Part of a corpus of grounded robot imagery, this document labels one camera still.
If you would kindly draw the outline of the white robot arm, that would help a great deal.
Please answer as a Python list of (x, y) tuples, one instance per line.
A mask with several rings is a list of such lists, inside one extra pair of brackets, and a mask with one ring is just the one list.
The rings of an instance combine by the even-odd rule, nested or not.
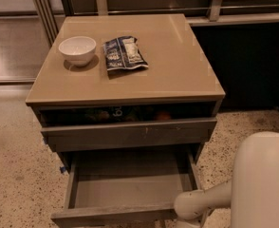
[(198, 228), (195, 219), (231, 209), (230, 228), (279, 228), (279, 133), (258, 132), (238, 147), (232, 178), (207, 190), (179, 194), (177, 228)]

